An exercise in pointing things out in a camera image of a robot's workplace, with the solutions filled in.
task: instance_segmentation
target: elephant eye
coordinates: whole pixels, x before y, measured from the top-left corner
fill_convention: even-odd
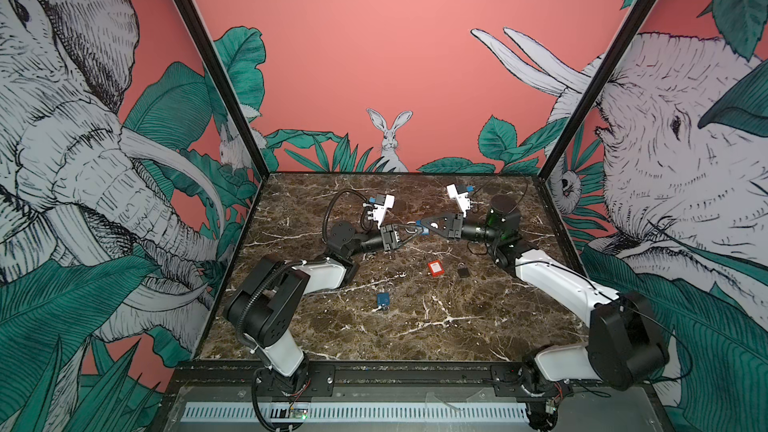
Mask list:
[[[27,23],[29,22],[29,11],[27,10],[27,7],[22,5],[19,0],[8,0],[8,2],[11,5],[11,8],[13,8],[13,12],[16,14],[16,17],[22,22],[22,25],[24,25],[24,28],[27,28]]]
[[[680,140],[680,116],[675,116],[674,119],[672,119],[672,123],[670,124],[670,127],[672,127],[672,132],[674,133],[674,136],[677,138],[677,140]]]

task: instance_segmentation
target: rabbit ear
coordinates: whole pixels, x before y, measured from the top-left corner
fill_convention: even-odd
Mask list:
[[[373,122],[375,128],[382,132],[386,132],[386,120],[384,120],[384,117],[382,117],[380,113],[373,109],[368,109],[368,115],[371,117],[371,122]]]
[[[398,130],[400,127],[404,126],[411,117],[413,117],[413,112],[410,110],[401,113],[397,119],[395,119],[395,123],[392,124],[392,130]]]

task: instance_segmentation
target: brown marble surface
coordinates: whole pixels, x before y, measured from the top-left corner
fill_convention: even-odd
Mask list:
[[[219,310],[203,342],[202,359],[254,359],[238,344],[234,327],[221,317],[232,292],[264,254],[283,259],[313,258],[324,250],[322,216],[335,190],[355,188],[365,196],[396,197],[386,223],[409,222],[444,212],[458,212],[446,186],[475,188],[487,177],[341,176],[274,174],[265,185],[246,245]],[[519,197],[524,236],[562,262],[537,190],[530,178],[501,177],[490,181],[474,199],[485,213],[497,193]],[[357,224],[360,200],[343,196],[331,217]],[[475,245],[476,252],[482,250]],[[427,263],[439,259],[446,273],[432,277]],[[576,317],[536,288],[494,266],[487,255],[472,255],[466,242],[423,236],[393,252],[356,256],[360,270],[347,288],[317,292],[302,299],[290,330],[314,359],[339,360],[520,360],[546,344],[585,340],[586,328]],[[460,278],[459,264],[472,274]],[[377,310],[376,293],[389,292],[388,311]]]

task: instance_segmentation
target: wall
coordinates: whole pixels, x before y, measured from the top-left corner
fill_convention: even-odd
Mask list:
[[[172,0],[2,0],[0,73],[0,430],[140,430],[260,178]]]
[[[677,430],[768,430],[766,20],[659,0],[552,177],[592,279],[677,336],[654,379]]]
[[[251,63],[264,101],[241,102],[273,170],[536,173],[564,126],[549,115],[554,101],[588,78],[542,61],[548,52],[527,36],[582,70],[631,0],[196,2],[214,38],[239,26],[263,34],[266,53]],[[515,79],[499,62],[514,56],[508,47],[548,74],[525,66]],[[248,85],[241,70],[230,67],[236,90]]]

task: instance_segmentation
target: red padlock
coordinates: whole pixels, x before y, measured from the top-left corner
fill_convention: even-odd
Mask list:
[[[428,265],[429,265],[429,273],[432,274],[433,277],[439,277],[440,275],[443,275],[446,273],[446,270],[442,267],[442,264],[440,263],[439,260],[430,262]]]

